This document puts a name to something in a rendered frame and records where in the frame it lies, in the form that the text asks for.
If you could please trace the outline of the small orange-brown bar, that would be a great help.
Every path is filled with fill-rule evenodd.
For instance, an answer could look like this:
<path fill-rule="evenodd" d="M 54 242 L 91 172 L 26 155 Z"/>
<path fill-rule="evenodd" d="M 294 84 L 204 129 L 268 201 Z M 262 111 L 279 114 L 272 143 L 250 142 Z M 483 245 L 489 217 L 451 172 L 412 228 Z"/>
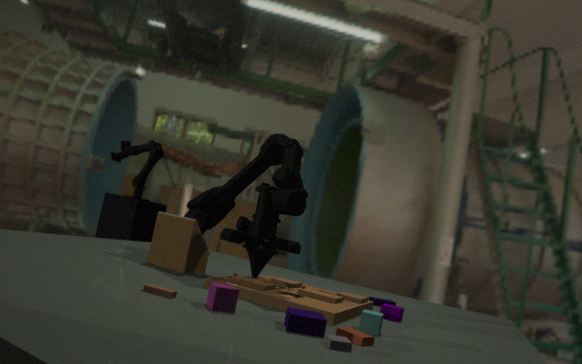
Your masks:
<path fill-rule="evenodd" d="M 144 285 L 143 291 L 149 292 L 152 294 L 156 294 L 156 295 L 160 295 L 160 296 L 164 296 L 164 297 L 168 297 L 168 298 L 176 298 L 176 295 L 177 295 L 177 291 L 173 291 L 170 289 L 166 289 L 166 288 L 162 288 L 162 287 L 158 287 L 158 286 L 154 286 L 154 285 L 148 285 L 148 284 Z"/>

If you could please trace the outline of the orange-brown flat bar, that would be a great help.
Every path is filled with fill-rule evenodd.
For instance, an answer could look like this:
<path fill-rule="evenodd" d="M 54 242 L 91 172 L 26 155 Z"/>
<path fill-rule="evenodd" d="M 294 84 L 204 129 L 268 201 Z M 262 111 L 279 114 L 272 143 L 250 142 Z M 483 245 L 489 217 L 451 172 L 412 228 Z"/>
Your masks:
<path fill-rule="evenodd" d="M 337 327 L 337 336 L 347 337 L 354 344 L 359 346 L 374 346 L 375 337 L 372 335 L 364 334 L 358 330 L 351 327 Z"/>

